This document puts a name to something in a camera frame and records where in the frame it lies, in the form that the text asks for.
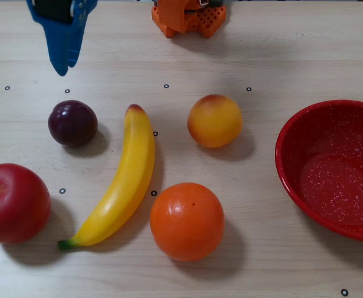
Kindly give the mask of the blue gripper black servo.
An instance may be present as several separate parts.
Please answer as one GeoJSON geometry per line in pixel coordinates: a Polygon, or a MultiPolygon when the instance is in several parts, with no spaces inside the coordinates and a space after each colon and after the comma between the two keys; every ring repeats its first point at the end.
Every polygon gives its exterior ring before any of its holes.
{"type": "Polygon", "coordinates": [[[76,65],[89,13],[97,0],[27,0],[32,19],[43,27],[50,62],[60,76],[76,65]]]}

